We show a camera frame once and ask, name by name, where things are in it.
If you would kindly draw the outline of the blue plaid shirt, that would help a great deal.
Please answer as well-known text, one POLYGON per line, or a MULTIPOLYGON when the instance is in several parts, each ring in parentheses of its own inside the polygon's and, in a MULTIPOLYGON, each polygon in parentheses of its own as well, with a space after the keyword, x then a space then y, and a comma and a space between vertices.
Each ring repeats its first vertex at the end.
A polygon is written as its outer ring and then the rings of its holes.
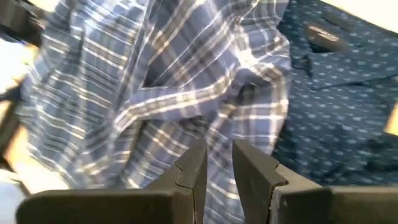
POLYGON ((205 224, 243 224, 232 145, 287 114, 289 0, 60 0, 22 82, 31 157, 71 189, 142 188, 208 144, 205 224))

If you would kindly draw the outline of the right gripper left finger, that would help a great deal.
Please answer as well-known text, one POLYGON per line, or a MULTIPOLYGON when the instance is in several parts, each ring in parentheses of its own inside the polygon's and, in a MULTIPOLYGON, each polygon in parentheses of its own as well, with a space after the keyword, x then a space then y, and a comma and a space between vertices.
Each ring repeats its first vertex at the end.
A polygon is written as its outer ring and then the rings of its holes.
POLYGON ((19 205, 17 224, 203 224, 207 163, 197 141, 143 189, 40 192, 19 205))

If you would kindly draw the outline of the white garment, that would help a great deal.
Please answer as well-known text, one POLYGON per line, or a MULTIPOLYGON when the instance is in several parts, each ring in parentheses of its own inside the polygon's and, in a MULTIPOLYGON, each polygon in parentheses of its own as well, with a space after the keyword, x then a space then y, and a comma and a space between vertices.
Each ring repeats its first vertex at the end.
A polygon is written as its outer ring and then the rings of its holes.
POLYGON ((37 52, 32 44, 0 39, 0 93, 20 84, 37 52))

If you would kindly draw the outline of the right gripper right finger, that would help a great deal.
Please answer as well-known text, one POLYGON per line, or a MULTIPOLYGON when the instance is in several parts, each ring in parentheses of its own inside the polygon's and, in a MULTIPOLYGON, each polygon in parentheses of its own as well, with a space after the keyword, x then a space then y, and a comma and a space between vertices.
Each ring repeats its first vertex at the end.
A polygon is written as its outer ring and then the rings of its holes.
POLYGON ((398 224, 398 187, 322 187, 243 140, 233 169, 246 224, 398 224))

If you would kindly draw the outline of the navy dotted shirt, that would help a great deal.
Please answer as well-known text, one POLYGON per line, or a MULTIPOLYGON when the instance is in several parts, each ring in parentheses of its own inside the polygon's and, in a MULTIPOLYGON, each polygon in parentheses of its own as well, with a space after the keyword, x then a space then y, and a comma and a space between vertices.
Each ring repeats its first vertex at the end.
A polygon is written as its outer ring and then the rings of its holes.
POLYGON ((321 0, 290 0, 289 111, 273 156, 322 185, 398 185, 398 34, 321 0))

